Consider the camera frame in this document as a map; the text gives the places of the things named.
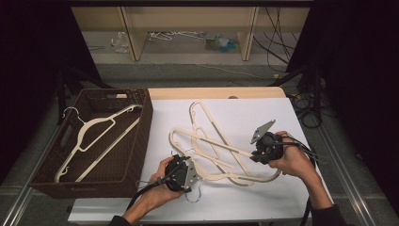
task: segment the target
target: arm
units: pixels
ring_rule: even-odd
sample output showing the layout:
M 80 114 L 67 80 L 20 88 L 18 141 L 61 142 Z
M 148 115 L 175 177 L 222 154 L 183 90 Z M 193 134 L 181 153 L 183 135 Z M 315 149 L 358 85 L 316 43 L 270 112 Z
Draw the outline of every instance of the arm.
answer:
M 158 177 L 165 176 L 165 168 L 171 160 L 173 160 L 173 157 L 161 161 L 158 171 L 152 175 L 150 182 L 156 181 Z M 170 191 L 165 184 L 156 186 L 144 193 L 140 199 L 122 215 L 122 217 L 115 216 L 108 226 L 134 225 L 151 210 L 162 206 L 168 201 L 178 199 L 182 194 L 183 192 Z
M 293 142 L 285 131 L 276 134 L 283 137 L 283 142 Z M 328 196 L 322 178 L 306 154 L 296 146 L 284 145 L 283 150 L 283 157 L 269 161 L 269 166 L 282 170 L 284 175 L 292 175 L 302 180 L 311 199 L 313 226 L 346 225 L 338 207 L 333 204 Z

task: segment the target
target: white surface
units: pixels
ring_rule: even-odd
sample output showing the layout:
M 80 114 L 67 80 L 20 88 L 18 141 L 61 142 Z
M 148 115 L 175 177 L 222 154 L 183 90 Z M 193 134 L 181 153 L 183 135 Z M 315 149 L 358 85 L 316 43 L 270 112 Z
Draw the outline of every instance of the white surface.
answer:
M 152 101 L 153 118 L 149 146 L 141 179 L 147 181 L 156 172 L 159 162 L 170 156 L 168 133 L 172 127 L 192 130 L 188 107 L 196 100 Z M 307 144 L 295 112 L 288 99 L 232 99 L 203 100 L 229 143 L 252 152 L 249 142 L 257 127 L 276 120 L 269 130 L 286 130 Z M 198 124 L 205 125 L 198 114 Z M 220 150 L 221 156 L 228 156 Z M 255 174 L 271 174 L 275 170 L 242 157 Z M 308 192 L 302 182 L 292 176 L 280 176 L 270 183 L 236 186 L 224 179 L 203 182 L 202 198 L 190 203 L 184 196 L 153 210 L 143 223 L 266 221 L 269 219 L 302 218 Z M 198 191 L 189 193 L 195 200 Z M 78 223 L 107 222 L 114 215 L 122 215 L 130 199 L 76 200 L 69 221 Z

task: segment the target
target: wicker basket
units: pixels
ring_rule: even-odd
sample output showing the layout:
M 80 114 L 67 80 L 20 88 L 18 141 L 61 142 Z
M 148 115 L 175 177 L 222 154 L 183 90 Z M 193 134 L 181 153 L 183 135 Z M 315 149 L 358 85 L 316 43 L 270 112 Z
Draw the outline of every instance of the wicker basket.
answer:
M 83 126 L 76 111 L 70 110 L 29 185 L 55 199 L 133 197 L 136 193 L 136 181 L 141 176 L 152 122 L 152 102 L 148 90 L 83 89 L 74 107 L 79 111 L 82 121 L 90 121 L 107 118 L 132 104 L 143 106 L 117 116 L 116 124 L 87 151 L 76 152 L 68 164 L 68 173 L 61 176 L 59 183 L 56 183 L 56 173 L 75 147 L 77 135 Z M 81 182 L 75 182 L 138 118 L 139 123 L 98 165 Z M 81 147 L 87 147 L 111 124 L 112 121 L 105 121 L 89 127 L 83 136 Z

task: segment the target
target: sleeve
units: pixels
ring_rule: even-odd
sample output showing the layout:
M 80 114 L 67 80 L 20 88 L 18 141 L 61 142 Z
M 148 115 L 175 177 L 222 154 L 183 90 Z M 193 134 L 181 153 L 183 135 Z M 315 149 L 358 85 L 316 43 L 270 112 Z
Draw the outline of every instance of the sleeve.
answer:
M 312 226 L 346 226 L 338 205 L 326 209 L 311 208 Z
M 114 216 L 108 226 L 131 226 L 130 223 L 121 216 Z

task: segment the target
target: gray floor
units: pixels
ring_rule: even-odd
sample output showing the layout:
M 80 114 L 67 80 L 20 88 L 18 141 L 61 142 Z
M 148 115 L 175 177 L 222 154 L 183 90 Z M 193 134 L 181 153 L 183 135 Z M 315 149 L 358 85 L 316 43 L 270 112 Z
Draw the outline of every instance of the gray floor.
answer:
M 223 35 L 231 39 L 235 38 L 232 34 Z M 285 43 L 295 46 L 293 36 L 284 35 Z M 170 41 L 148 41 L 140 61 L 133 62 L 129 54 L 114 52 L 110 40 L 116 36 L 115 33 L 85 33 L 89 46 L 104 47 L 99 50 L 94 50 L 96 47 L 90 47 L 93 49 L 91 53 L 104 82 L 116 88 L 255 87 L 267 86 L 273 82 L 273 74 L 284 75 L 284 73 L 273 71 L 271 67 L 283 70 L 285 64 L 275 57 L 270 57 L 269 63 L 272 65 L 270 67 L 266 63 L 267 55 L 256 42 L 252 46 L 250 60 L 242 61 L 237 51 L 222 54 L 218 51 L 206 50 L 204 43 L 196 39 L 174 36 Z M 256 37 L 262 44 L 268 45 L 269 42 L 263 34 L 257 34 Z M 279 56 L 285 57 L 280 46 L 273 44 L 272 50 Z M 287 94 L 296 93 L 297 81 L 298 78 L 282 86 Z M 87 88 L 95 88 L 89 83 L 84 83 L 84 85 Z M 357 208 L 354 208 L 342 184 L 342 179 L 333 166 L 328 152 L 331 146 L 342 159 L 355 189 L 365 202 L 366 208 L 370 210 L 374 223 L 369 225 L 399 225 L 398 217 L 367 166 L 355 157 L 356 150 L 348 140 L 340 119 L 329 116 L 333 114 L 333 109 L 327 109 L 324 113 L 322 128 L 327 130 L 332 145 L 321 139 L 320 127 L 309 129 L 303 126 L 303 130 L 309 143 L 321 156 L 323 163 L 320 165 L 320 170 L 331 197 L 340 206 L 346 221 L 355 225 L 366 225 L 362 224 L 361 217 L 355 211 Z M 3 222 L 8 212 L 14 211 L 13 207 L 16 207 L 21 208 L 20 213 L 23 213 L 15 219 L 18 225 L 72 225 L 68 222 L 68 215 L 73 200 L 54 200 L 25 186 L 56 129 L 56 97 L 48 105 L 47 113 L 41 121 L 30 145 L 15 163 L 7 180 L 0 186 L 0 219 Z M 21 192 L 29 193 L 29 191 L 32 191 L 31 196 L 26 197 L 25 202 L 22 202 L 26 205 L 20 205 L 19 195 Z M 273 225 L 299 225 L 299 221 L 280 221 Z

